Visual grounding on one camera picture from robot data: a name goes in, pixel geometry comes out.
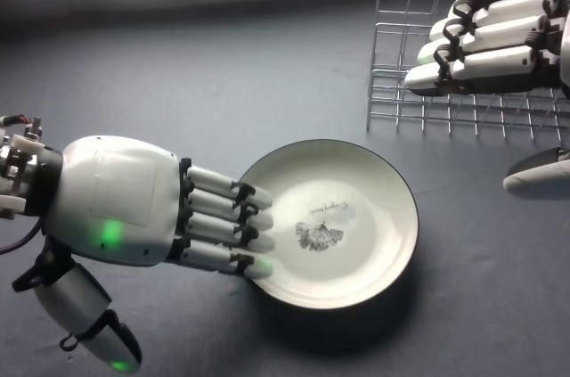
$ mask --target ginkgo leaf print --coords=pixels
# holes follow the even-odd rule
[[[295,233],[299,238],[301,248],[304,250],[308,248],[317,252],[336,245],[344,234],[340,230],[328,228],[324,223],[309,225],[301,222],[295,224]]]

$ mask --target round ceramic plate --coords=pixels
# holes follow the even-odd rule
[[[400,174],[360,146],[293,143],[263,157],[242,181],[273,196],[273,275],[254,281],[298,307],[333,309],[370,299],[408,265],[418,210]]]

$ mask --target wire rack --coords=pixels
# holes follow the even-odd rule
[[[397,127],[416,123],[422,132],[439,124],[451,135],[459,126],[467,126],[477,136],[489,131],[508,139],[512,132],[523,131],[532,140],[540,135],[563,143],[569,132],[570,105],[559,89],[426,98],[403,87],[429,30],[447,17],[453,1],[377,0],[366,129],[371,119],[383,118],[393,119]]]

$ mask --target gray tablecloth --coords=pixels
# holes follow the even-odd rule
[[[286,143],[337,138],[386,158],[415,194],[419,244],[405,295],[369,310],[370,325],[354,331],[341,317],[322,332],[301,330],[292,314],[264,313],[242,280],[81,259],[140,341],[140,375],[568,373],[567,204],[521,201],[501,187],[513,162],[556,144],[546,135],[533,144],[526,131],[509,143],[494,130],[477,140],[472,127],[449,137],[446,126],[429,125],[422,135],[413,122],[396,131],[393,120],[374,120],[366,133],[373,7],[287,5],[0,45],[0,112],[40,115],[53,147],[84,135],[131,136],[240,176]],[[3,221],[2,243],[32,225]],[[41,242],[0,258],[0,373],[111,375],[82,348],[61,352],[64,331],[34,294],[12,292]],[[367,326],[379,329],[357,342]]]

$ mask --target back of robotic hand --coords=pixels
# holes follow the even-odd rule
[[[161,262],[263,278],[272,274],[264,252],[273,241],[263,189],[179,160],[149,143],[90,136],[58,152],[41,143],[39,119],[0,117],[0,217],[38,217],[21,241],[41,229],[45,246],[12,287],[33,290],[48,314],[69,334],[65,351],[81,343],[114,369],[133,373],[142,352],[111,298],[72,255],[124,266]]]
[[[420,96],[510,94],[561,87],[570,99],[568,0],[456,0],[429,31],[404,85]],[[541,152],[513,166],[506,190],[570,198],[569,153]]]

